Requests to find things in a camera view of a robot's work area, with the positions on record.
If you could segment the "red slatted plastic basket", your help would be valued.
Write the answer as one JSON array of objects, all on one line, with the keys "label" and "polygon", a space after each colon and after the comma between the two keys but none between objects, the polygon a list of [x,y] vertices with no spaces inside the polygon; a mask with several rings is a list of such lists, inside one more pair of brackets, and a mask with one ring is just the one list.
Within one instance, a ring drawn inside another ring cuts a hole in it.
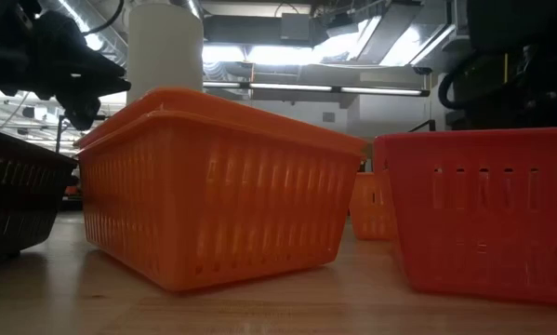
[{"label": "red slatted plastic basket", "polygon": [[383,135],[374,171],[411,288],[557,304],[557,127]]}]

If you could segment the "grey ceiling box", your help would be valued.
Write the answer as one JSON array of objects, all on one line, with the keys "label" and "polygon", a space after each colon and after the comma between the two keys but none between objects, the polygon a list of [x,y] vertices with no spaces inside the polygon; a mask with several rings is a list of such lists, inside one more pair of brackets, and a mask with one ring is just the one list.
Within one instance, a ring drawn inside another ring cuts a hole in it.
[{"label": "grey ceiling box", "polygon": [[308,14],[283,13],[281,15],[281,39],[308,41],[310,38],[310,17]]}]

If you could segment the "white shade wooden base lamp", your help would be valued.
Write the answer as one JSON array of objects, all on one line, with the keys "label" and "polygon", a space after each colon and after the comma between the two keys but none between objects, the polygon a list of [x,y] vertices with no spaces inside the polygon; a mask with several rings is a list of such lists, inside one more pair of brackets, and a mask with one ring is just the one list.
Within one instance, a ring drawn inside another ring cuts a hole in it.
[{"label": "white shade wooden base lamp", "polygon": [[184,7],[146,4],[128,17],[127,81],[131,103],[159,87],[203,88],[203,23]]}]

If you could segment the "black metal stand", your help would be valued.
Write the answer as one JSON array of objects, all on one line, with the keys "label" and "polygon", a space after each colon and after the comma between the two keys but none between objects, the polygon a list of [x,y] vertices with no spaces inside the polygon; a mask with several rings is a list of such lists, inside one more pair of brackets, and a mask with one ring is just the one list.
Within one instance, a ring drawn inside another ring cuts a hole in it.
[{"label": "black metal stand", "polygon": [[77,144],[77,142],[88,135],[92,130],[94,130],[108,118],[108,115],[98,114],[89,129],[78,130],[72,125],[71,121],[67,117],[61,115],[59,117],[57,126],[54,151],[59,154],[76,156],[79,152],[79,145]]}]

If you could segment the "long ceiling light fixture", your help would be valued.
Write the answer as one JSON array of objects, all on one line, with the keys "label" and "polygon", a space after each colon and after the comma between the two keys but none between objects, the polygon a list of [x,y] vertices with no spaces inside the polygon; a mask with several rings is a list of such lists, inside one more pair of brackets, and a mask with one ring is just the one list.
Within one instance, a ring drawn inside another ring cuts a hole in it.
[{"label": "long ceiling light fixture", "polygon": [[392,87],[343,87],[302,84],[256,83],[256,82],[217,82],[205,81],[204,88],[227,88],[249,90],[283,90],[298,92],[318,92],[335,94],[403,96],[403,97],[428,97],[431,92],[425,89],[392,88]]}]

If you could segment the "silver ceiling ventilation duct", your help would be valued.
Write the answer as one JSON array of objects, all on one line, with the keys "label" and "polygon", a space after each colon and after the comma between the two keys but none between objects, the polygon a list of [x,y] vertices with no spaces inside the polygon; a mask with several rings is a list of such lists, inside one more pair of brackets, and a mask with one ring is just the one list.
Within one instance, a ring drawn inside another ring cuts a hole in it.
[{"label": "silver ceiling ventilation duct", "polygon": [[126,67],[127,41],[119,33],[126,0],[38,0],[44,10],[72,18],[86,33],[87,45],[107,59]]}]

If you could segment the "person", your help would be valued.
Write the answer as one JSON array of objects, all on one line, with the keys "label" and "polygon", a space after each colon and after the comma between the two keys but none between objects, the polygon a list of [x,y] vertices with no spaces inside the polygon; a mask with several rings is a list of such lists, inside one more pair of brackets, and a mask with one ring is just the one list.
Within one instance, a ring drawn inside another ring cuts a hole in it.
[{"label": "person", "polygon": [[557,46],[531,46],[522,75],[520,126],[557,127]]}]

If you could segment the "orange slatted plastic basket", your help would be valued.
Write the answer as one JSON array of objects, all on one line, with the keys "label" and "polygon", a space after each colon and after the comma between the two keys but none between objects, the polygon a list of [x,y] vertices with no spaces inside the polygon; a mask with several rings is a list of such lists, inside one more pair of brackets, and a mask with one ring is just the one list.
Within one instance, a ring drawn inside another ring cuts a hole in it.
[{"label": "orange slatted plastic basket", "polygon": [[359,154],[366,141],[336,131],[307,124],[279,114],[262,111],[234,101],[225,100],[180,87],[159,87],[130,102],[77,142],[85,147],[139,117],[154,111],[179,111],[244,126],[289,140],[308,141],[315,145]]},{"label": "orange slatted plastic basket", "polygon": [[392,240],[395,215],[388,175],[356,174],[349,205],[353,233],[360,240]]},{"label": "orange slatted plastic basket", "polygon": [[87,240],[170,291],[333,261],[364,143],[155,111],[79,154]]}]

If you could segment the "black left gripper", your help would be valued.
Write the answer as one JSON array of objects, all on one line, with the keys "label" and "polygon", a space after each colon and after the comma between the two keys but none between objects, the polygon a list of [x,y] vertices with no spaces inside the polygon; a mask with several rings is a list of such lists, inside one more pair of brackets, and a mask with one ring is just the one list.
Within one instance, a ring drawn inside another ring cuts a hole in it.
[{"label": "black left gripper", "polygon": [[87,45],[75,21],[38,0],[0,0],[0,90],[55,97],[77,130],[90,129],[96,96],[73,93],[73,74],[94,80],[98,96],[128,91],[126,70]]}]

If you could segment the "black slatted plastic basket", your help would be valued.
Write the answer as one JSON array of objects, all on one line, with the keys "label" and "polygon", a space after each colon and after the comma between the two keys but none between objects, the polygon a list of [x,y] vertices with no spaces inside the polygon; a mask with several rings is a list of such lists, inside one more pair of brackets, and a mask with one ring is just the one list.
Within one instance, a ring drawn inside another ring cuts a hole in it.
[{"label": "black slatted plastic basket", "polygon": [[77,162],[0,132],[0,258],[46,241]]}]

